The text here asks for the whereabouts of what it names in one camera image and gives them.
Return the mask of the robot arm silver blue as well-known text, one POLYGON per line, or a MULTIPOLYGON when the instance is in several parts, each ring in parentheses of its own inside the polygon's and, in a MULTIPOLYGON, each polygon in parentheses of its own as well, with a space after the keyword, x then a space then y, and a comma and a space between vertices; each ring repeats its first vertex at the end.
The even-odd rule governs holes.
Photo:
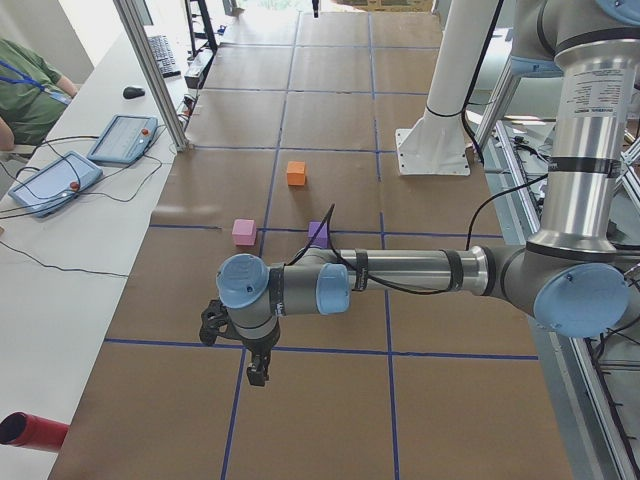
POLYGON ((633 297, 624 276, 631 260, 609 242, 607 228, 639 68, 639 5, 522 1, 513 54, 549 60, 563 74, 541 224, 523 247, 310 246, 274 265, 237 254, 219 268, 219 298, 202 314, 201 341, 241 342, 251 354, 248 380, 262 386, 282 317, 344 312, 351 295, 367 288, 494 297, 567 337, 591 337, 616 325, 633 297))

